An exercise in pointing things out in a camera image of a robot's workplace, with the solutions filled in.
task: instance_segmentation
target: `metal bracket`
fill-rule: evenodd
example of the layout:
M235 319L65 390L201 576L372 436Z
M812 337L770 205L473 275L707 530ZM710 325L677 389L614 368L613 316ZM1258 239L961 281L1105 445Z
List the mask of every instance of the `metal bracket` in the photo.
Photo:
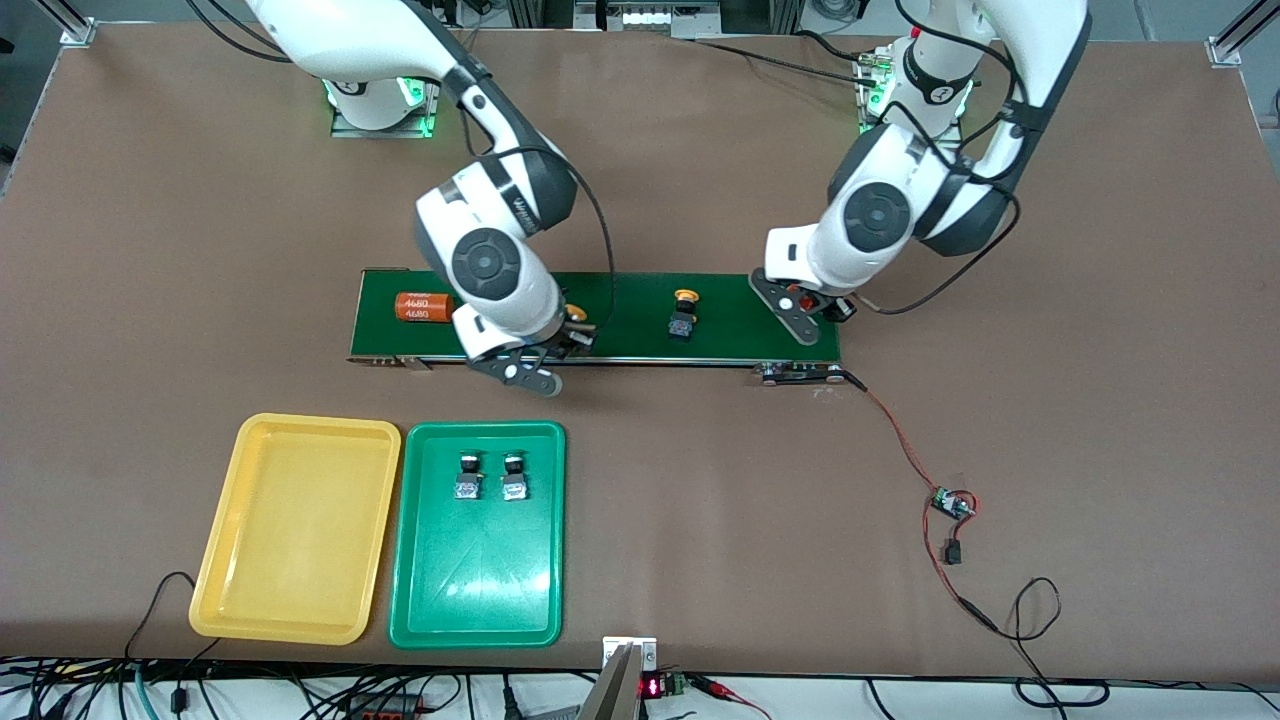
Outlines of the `metal bracket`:
M1280 0L1256 0L1235 17L1222 32L1204 44L1215 68L1239 68L1240 49L1253 41L1271 20L1280 17Z
M69 31L63 31L63 37L58 41L63 47L88 47L93 42L93 37L97 36L97 20L93 18L84 18L83 35L77 37Z
M97 22L86 18L69 0L33 0L49 19L63 28L60 42L64 47L87 47L93 41Z
M1219 37L1211 35L1208 40L1204 41L1204 51L1208 54L1208 64L1215 68L1239 68L1243 63L1240 61L1240 54L1238 51L1231 51L1225 55L1220 55L1222 46L1219 44Z
M564 389L564 380L556 373L544 369L541 364L543 357L538 357L534 363L525 361L520 350L506 357L467 360L467 365L472 370L497 378L504 386L522 387L543 397L556 397Z
M845 369L836 363L762 363L753 370L760 384L815 386L845 382Z
M808 297L804 290L788 287L764 277L764 268L756 268L748 282L760 300L769 306L769 310L782 320L782 327L787 328L791 337L800 345L817 345L822 338L822 329L813 319L813 313L804 310L803 302Z
M652 673L658 669L658 638L632 638L625 635L611 635L602 641L600 667L609 664L609 659L617 652L618 646L640 646L643 666L641 670Z

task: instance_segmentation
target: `green led light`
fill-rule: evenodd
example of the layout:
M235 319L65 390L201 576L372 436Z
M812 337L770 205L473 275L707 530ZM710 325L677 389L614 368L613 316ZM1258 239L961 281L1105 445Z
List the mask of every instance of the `green led light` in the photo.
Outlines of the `green led light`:
M404 96L404 101L410 105L417 105L422 101L421 88L415 88L408 78L396 78L396 82L401 86L401 95Z

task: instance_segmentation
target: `brown table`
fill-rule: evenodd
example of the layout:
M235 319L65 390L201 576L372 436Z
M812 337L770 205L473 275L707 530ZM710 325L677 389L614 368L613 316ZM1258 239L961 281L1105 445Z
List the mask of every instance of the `brown table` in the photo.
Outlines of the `brown table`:
M846 86L645 33L485 32L477 53L593 182L625 270L746 273L771 227L820 214L854 135ZM566 369L545 401L346 363L360 269L421 265L411 204L465 154L452 113L430 142L330 140L319 102L198 26L64 53L0 202L0 653L118 653L156 580L198 568L236 429L271 410L561 421L564 632L398 652L388 552L357 643L224 657L591 667L602 635L637 633L708 670L1025 671L943 593L923 488L851 388ZM842 333L940 482L984 500L955 583L1002 619L1052 577L1065 610L1033 652L1053 675L1275 679L1280 191L1239 76L1198 45L1091 46L1019 193L970 277ZM585 201L536 249L603 266ZM952 266L914 247L868 293ZM202 644L187 597L137 652Z

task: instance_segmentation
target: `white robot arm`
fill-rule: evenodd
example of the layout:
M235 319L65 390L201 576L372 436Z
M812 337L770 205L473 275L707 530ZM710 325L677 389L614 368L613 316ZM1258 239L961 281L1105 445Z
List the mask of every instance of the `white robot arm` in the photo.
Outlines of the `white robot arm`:
M983 158L943 150L943 161L923 135L947 128L982 51L924 29L895 56L886 122L845 155L818 223L771 231L764 266L750 277L803 345L819 340L814 315L847 319L846 296L910 238L945 256L987 245L1084 53L1091 18L1087 0L933 0L925 24L983 46L998 35L1020 82Z
M467 364L507 384L558 393L561 379L541 360L589 348L595 331L566 318L559 286L525 243L573 210L577 183L559 150L443 24L401 0L248 5L289 59L338 90L344 114L394 122L404 100L376 92L380 83L422 77L485 131L493 152L417 200L417 245L463 301L453 325Z

